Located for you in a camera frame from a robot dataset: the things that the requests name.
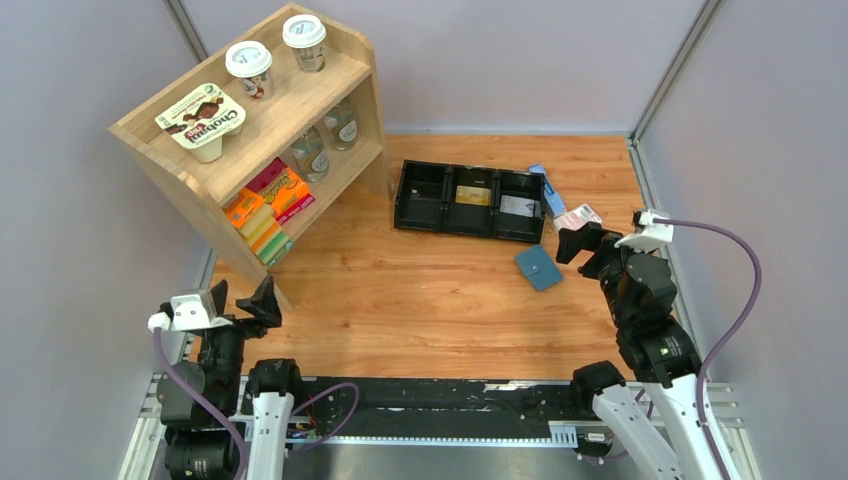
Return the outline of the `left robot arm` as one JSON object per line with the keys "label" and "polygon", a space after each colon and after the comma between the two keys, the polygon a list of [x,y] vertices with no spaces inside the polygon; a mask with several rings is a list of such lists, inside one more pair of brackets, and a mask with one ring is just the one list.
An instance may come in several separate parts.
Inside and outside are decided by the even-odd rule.
{"label": "left robot arm", "polygon": [[306,399],[293,359],[266,359],[241,377],[245,344],[282,324],[272,275],[225,313],[228,284],[184,292],[150,316],[164,372],[156,398],[173,479],[280,479],[287,430]]}

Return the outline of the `teal leather card holder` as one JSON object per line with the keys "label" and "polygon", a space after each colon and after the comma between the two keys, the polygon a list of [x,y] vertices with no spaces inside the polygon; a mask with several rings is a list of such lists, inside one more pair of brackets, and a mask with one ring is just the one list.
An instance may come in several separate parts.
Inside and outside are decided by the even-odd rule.
{"label": "teal leather card holder", "polygon": [[554,260],[541,245],[534,245],[517,254],[514,260],[536,292],[547,290],[564,279]]}

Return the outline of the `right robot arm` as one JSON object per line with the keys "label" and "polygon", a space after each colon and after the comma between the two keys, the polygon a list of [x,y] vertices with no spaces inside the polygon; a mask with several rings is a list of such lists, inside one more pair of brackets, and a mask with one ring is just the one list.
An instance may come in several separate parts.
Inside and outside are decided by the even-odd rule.
{"label": "right robot arm", "polygon": [[659,432],[609,361],[577,369],[570,403],[581,417],[603,421],[639,471],[650,479],[737,479],[740,473],[707,406],[702,360],[673,315],[677,287],[666,259],[669,220],[640,212],[635,232],[622,235],[588,222],[558,232],[556,260],[590,258],[580,275],[599,282],[614,326],[620,356],[659,414]]}

